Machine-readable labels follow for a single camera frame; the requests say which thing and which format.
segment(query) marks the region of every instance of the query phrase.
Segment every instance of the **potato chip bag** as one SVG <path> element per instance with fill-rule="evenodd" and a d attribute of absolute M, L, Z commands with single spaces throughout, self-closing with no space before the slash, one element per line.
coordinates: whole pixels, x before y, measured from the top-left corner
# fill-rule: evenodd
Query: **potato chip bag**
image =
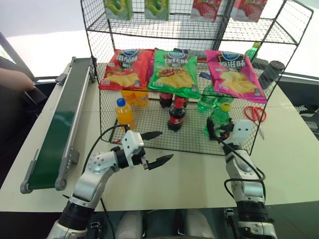
<path fill-rule="evenodd" d="M 228 51 L 205 52 L 214 91 L 255 103 L 267 103 L 248 56 Z"/>
<path fill-rule="evenodd" d="M 200 98 L 196 64 L 196 56 L 178 51 L 156 50 L 149 89 L 185 98 Z"/>
<path fill-rule="evenodd" d="M 99 89 L 119 91 L 124 88 L 145 88 L 149 62 L 153 54 L 153 50 L 147 49 L 116 49 L 111 61 L 107 63 Z"/>

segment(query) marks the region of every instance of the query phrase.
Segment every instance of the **green chip bag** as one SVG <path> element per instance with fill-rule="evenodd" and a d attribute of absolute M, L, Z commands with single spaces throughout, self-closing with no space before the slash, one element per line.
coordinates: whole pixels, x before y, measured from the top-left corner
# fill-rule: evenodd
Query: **green chip bag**
<path fill-rule="evenodd" d="M 197 57 L 179 51 L 155 51 L 154 73 L 149 89 L 199 99 Z"/>

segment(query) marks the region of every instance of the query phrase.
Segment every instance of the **shelf basket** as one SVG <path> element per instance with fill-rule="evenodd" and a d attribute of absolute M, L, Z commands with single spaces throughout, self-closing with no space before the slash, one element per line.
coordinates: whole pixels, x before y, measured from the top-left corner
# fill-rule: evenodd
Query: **shelf basket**
<path fill-rule="evenodd" d="M 234 0 L 222 0 L 216 21 L 200 22 L 190 19 L 192 2 L 171 0 L 169 20 L 161 21 L 145 19 L 144 0 L 133 0 L 133 17 L 124 21 L 108 19 L 103 0 L 81 0 L 91 55 L 97 63 L 98 80 L 103 79 L 106 63 L 112 58 L 114 49 L 213 49 L 244 54 L 254 42 L 261 43 L 257 58 L 266 60 L 253 63 L 260 76 L 265 69 L 265 62 L 276 60 L 288 65 L 313 15 L 310 8 L 295 0 L 269 0 L 258 22 L 240 22 L 230 17 Z M 200 72 L 209 73 L 207 64 L 197 64 L 197 81 L 199 91 L 202 92 L 210 81 L 199 77 Z M 267 99 L 278 80 L 267 83 L 269 86 L 264 89 Z M 100 91 L 101 132 L 117 124 L 115 106 L 119 97 L 120 92 Z M 198 100 L 190 100 L 182 128 L 173 132 L 167 128 L 168 109 L 161 108 L 159 95 L 149 92 L 149 99 L 147 106 L 133 105 L 137 124 L 135 130 L 140 133 L 162 131 L 163 135 L 146 141 L 146 147 L 224 155 L 218 143 L 210 141 L 203 132 L 209 113 L 197 110 Z M 246 106 L 266 107 L 264 104 L 234 99 L 230 116 L 233 119 L 246 119 L 243 114 Z M 249 154 L 252 152 L 258 128 L 259 125 L 253 126 L 250 138 L 243 145 Z M 102 140 L 120 143 L 123 136 L 124 132 L 116 128 L 105 134 Z"/>

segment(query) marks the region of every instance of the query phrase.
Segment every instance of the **robotic arm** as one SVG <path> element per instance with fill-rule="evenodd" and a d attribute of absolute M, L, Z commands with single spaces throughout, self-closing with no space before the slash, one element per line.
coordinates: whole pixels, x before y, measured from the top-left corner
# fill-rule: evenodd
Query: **robotic arm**
<path fill-rule="evenodd" d="M 218 138 L 212 120 L 207 120 L 210 138 L 219 142 L 226 155 L 226 170 L 230 179 L 225 181 L 225 185 L 227 181 L 231 182 L 239 213 L 239 233 L 248 239 L 277 239 L 273 220 L 268 218 L 265 208 L 265 189 L 261 183 L 262 179 L 259 179 L 260 170 L 247 151 L 242 149 L 242 144 L 251 133 L 252 122 L 233 120 L 227 127 L 226 133 Z"/>
<path fill-rule="evenodd" d="M 160 134 L 161 132 L 148 132 L 141 135 L 128 130 L 122 139 L 123 149 L 116 147 L 113 151 L 91 156 L 47 239 L 83 239 L 108 179 L 120 169 L 142 164 L 144 169 L 151 170 L 169 161 L 173 154 L 160 157 L 152 163 L 145 158 L 143 139 L 152 139 Z"/>

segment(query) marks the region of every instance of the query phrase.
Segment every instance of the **black cup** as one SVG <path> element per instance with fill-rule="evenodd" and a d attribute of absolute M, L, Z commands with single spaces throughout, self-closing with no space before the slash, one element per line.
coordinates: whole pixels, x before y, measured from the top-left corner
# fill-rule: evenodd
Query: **black cup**
<path fill-rule="evenodd" d="M 261 88 L 264 90 L 268 88 L 273 81 L 277 81 L 284 68 L 285 65 L 280 61 L 271 61 L 258 78 Z"/>

